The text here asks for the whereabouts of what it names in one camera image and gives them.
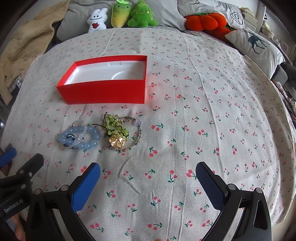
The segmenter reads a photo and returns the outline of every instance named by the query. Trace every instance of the cherry print fabric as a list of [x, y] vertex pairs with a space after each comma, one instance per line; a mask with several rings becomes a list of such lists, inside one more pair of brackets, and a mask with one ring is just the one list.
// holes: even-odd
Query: cherry print fabric
[[[149, 57], [145, 104], [63, 102], [56, 85], [74, 61], [125, 54]], [[74, 120], [101, 123], [105, 112], [141, 120], [137, 147], [115, 152], [102, 138], [90, 150], [62, 150], [55, 141]], [[138, 130], [129, 120], [124, 125], [130, 145]], [[195, 176], [200, 161], [242, 190], [262, 188], [273, 225], [295, 194], [295, 130], [276, 88], [249, 58], [203, 33], [107, 29], [55, 46], [25, 77], [1, 148], [9, 143], [17, 150], [11, 175], [36, 153], [44, 156], [33, 190], [58, 190], [90, 163], [100, 165], [78, 212], [96, 240], [201, 239], [219, 211]]]

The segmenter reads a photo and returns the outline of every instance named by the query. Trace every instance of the blue gripper pad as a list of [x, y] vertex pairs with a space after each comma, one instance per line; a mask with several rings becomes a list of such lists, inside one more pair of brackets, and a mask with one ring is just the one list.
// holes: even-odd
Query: blue gripper pad
[[203, 161], [196, 165], [195, 172], [213, 207], [222, 211], [227, 195], [226, 183], [220, 176], [215, 175]]
[[8, 162], [10, 162], [13, 158], [15, 158], [17, 155], [17, 150], [13, 147], [7, 152], [5, 152], [1, 157], [0, 157], [0, 167], [5, 166]]
[[71, 207], [75, 213], [83, 209], [87, 199], [89, 198], [89, 195], [100, 178], [100, 174], [100, 165], [93, 162], [81, 176], [77, 177], [79, 178], [79, 184], [72, 193], [71, 204]]

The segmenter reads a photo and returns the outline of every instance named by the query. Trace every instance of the metal screw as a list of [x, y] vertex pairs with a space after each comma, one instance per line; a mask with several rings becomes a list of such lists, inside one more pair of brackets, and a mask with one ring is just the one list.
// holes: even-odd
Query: metal screw
[[235, 190], [236, 187], [235, 187], [235, 185], [233, 185], [233, 184], [229, 184], [229, 185], [228, 185], [228, 188], [229, 188], [230, 190]]
[[34, 192], [34, 194], [36, 194], [36, 195], [38, 195], [40, 193], [41, 193], [41, 189], [36, 189], [35, 192]]
[[63, 186], [61, 187], [61, 190], [62, 190], [62, 191], [67, 191], [67, 190], [68, 190], [68, 188], [69, 188], [69, 186], [68, 186], [68, 185], [63, 185]]
[[262, 193], [263, 192], [261, 188], [256, 188], [255, 190], [256, 190], [257, 193]]

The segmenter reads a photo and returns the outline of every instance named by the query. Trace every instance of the spiral pattern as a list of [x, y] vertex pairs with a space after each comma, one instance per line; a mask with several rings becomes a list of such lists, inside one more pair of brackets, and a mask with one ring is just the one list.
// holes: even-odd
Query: spiral pattern
[[244, 22], [242, 20], [242, 18], [240, 17], [240, 15], [237, 12], [232, 12], [230, 14], [230, 16], [240, 25], [243, 25]]

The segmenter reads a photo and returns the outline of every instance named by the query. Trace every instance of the beige blanket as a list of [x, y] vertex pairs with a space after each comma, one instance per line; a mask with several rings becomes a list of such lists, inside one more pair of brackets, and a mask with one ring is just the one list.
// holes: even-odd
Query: beige blanket
[[24, 79], [32, 61], [45, 52], [54, 36], [52, 24], [63, 19], [69, 1], [44, 9], [13, 34], [0, 57], [0, 95], [6, 105], [12, 99], [8, 87], [18, 75], [21, 74]]

